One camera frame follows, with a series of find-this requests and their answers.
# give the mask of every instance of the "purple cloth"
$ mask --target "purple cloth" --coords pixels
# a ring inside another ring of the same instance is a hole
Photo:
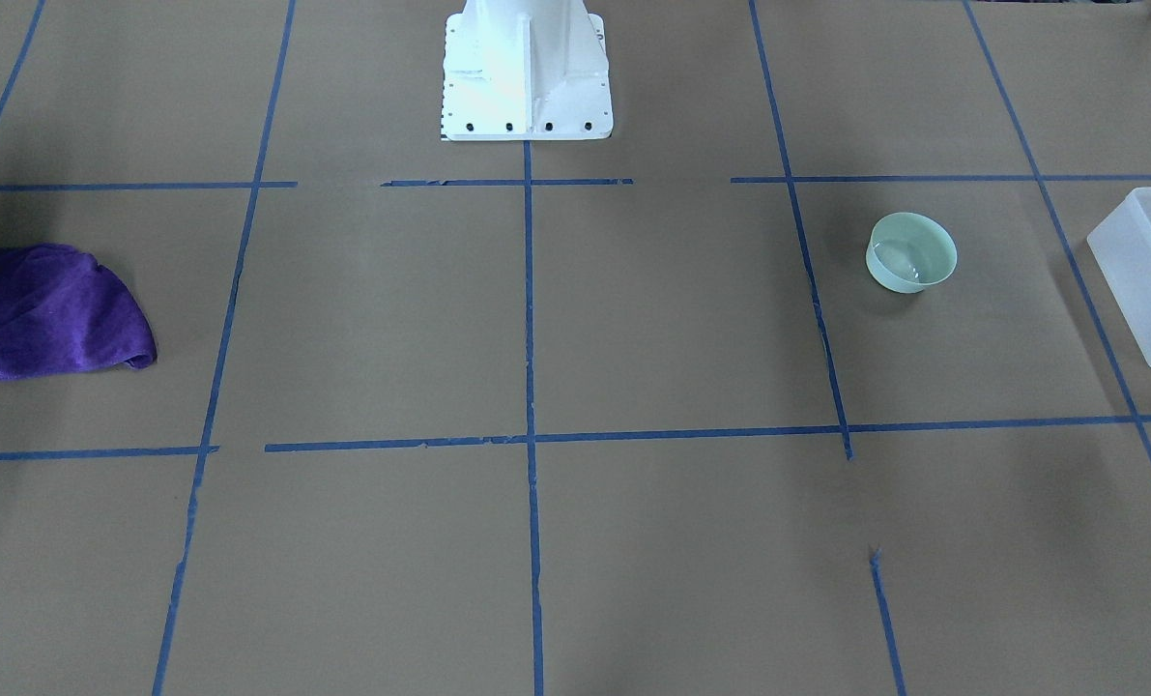
[[[63,244],[0,250],[0,378],[79,373],[159,357],[129,289]]]

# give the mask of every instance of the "purple towel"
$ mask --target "purple towel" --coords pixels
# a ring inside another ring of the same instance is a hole
[[[63,244],[0,250],[0,378],[79,373],[159,352],[129,289]]]

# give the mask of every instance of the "white bracket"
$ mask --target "white bracket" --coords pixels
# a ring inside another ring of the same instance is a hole
[[[447,20],[442,138],[593,140],[613,130],[605,23],[584,0],[467,0]]]

